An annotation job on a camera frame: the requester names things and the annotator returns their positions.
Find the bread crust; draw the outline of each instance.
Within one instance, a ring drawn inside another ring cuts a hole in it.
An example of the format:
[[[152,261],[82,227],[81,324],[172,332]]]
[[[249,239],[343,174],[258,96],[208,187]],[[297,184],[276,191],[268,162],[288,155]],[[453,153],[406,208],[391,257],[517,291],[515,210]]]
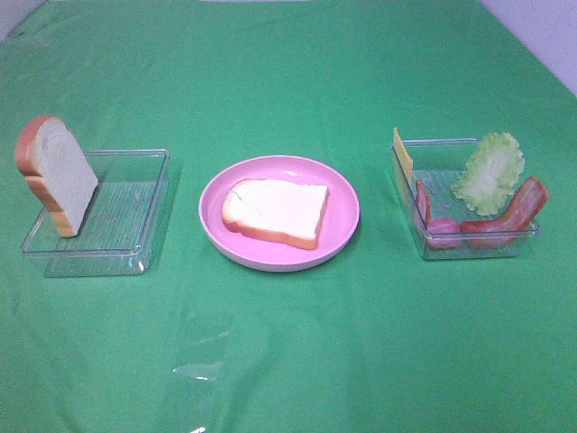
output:
[[[36,167],[34,160],[34,144],[38,130],[50,119],[56,118],[55,115],[39,115],[34,117],[23,129],[18,137],[18,144],[14,150],[14,159],[20,171],[24,176],[41,176]]]
[[[60,212],[62,207],[54,199],[42,176],[25,176],[26,183],[50,212]]]
[[[236,187],[240,186],[244,182],[251,182],[251,181],[255,181],[255,180],[259,180],[259,179],[245,179],[245,180],[241,180],[241,181],[237,182],[229,190],[229,194]],[[325,215],[326,203],[328,201],[328,196],[329,196],[329,190],[327,189],[326,195],[325,195],[325,201],[323,203],[320,217],[318,218],[318,222],[316,224],[315,237],[314,238],[299,237],[299,236],[290,235],[290,234],[284,233],[284,232],[271,231],[271,230],[266,230],[266,229],[254,227],[254,226],[247,226],[247,225],[243,224],[242,221],[238,221],[238,220],[230,217],[225,212],[224,207],[223,207],[223,211],[222,211],[223,224],[231,232],[240,233],[242,235],[245,235],[245,236],[253,238],[253,239],[259,239],[262,241],[288,244],[288,245],[295,246],[297,248],[302,248],[305,250],[314,250],[318,247],[318,234],[320,233],[320,230],[322,227],[322,223],[323,223],[323,219],[324,219],[324,215]]]

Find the clear plastic container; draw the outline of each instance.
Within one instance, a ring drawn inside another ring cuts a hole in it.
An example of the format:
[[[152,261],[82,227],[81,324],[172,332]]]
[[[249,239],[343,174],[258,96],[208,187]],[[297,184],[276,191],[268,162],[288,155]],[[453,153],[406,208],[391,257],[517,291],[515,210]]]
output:
[[[98,177],[75,237],[61,237],[43,208],[22,253],[46,277],[134,275],[150,266],[169,190],[167,150],[93,151]]]
[[[515,257],[519,255],[529,238],[539,233],[539,224],[533,220],[527,229],[491,233],[443,233],[435,234],[425,227],[425,219],[416,203],[416,183],[421,180],[431,198],[431,218],[449,217],[457,222],[491,219],[478,216],[469,210],[451,191],[453,183],[464,171],[465,163],[476,150],[479,140],[475,138],[405,140],[403,142],[413,160],[412,179],[408,179],[401,167],[403,155],[391,146],[392,165],[398,195],[405,210],[410,231],[417,250],[424,259],[472,259],[490,257]],[[475,246],[479,242],[496,244],[508,239],[503,246]]]

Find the bread slice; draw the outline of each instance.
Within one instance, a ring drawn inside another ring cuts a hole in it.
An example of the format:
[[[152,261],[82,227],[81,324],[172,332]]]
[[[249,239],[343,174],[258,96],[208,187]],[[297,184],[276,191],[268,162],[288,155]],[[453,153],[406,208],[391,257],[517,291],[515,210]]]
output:
[[[246,179],[236,183],[223,203],[229,230],[313,250],[329,195],[326,185],[301,185],[286,180]]]
[[[98,179],[64,122],[54,115],[33,118],[18,138],[14,158],[59,234],[77,235]]]

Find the cheese slice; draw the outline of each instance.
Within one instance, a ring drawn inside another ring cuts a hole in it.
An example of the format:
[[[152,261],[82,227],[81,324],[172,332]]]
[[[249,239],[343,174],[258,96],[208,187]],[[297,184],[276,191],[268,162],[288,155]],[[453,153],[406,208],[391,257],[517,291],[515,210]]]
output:
[[[401,168],[403,169],[403,173],[405,174],[405,178],[407,178],[407,182],[409,185],[413,185],[413,159],[408,156],[407,148],[403,143],[403,140],[400,138],[398,134],[397,128],[393,129],[393,148],[395,149],[395,153],[397,154],[398,162],[400,163]]]

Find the white wall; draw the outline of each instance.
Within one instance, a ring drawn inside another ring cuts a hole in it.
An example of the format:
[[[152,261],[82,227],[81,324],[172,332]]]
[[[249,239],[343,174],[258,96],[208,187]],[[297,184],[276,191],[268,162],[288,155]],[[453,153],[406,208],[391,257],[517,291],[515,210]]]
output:
[[[577,96],[577,0],[480,0]]]
[[[44,0],[0,0],[0,41]]]

